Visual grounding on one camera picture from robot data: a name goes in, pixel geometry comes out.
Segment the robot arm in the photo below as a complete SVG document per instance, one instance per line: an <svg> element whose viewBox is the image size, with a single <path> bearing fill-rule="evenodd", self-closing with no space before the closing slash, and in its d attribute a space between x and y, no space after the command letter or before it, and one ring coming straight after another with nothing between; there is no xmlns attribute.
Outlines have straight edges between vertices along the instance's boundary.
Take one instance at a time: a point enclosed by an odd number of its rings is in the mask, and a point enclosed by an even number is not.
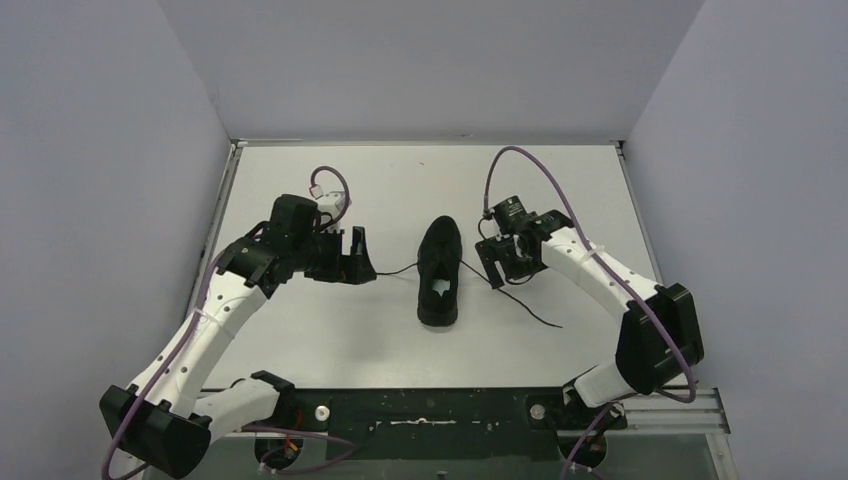
<svg viewBox="0 0 848 480"><path fill-rule="evenodd" d="M112 436L128 422L119 446L174 478L188 475L209 445L249 423L290 412L294 385L267 372L254 373L235 387L198 399L213 367L248 318L295 272L330 283L362 284L376 279L365 231L353 228L350 254L343 254L338 222L344 194L317 201L282 195L271 217L227 246L208 283L207 300L195 309L162 353L124 389L111 386L100 410ZM178 351L164 372L162 362ZM144 398L140 390L153 383ZM126 417L139 402L134 415Z"/></svg>
<svg viewBox="0 0 848 480"><path fill-rule="evenodd" d="M645 299L689 365L703 359L695 306L686 288L679 284L666 288L645 278L595 244L587 250L571 220L556 210L543 215L528 213L513 196L487 214L494 219L499 233L477 243L476 249L492 288L504 284L496 263L507 281L552 268L577 284L618 322L615 357L569 382L564 389L566 402L576 397L594 408L629 393L650 394L681 373L645 313L592 259L593 255L599 255Z"/></svg>

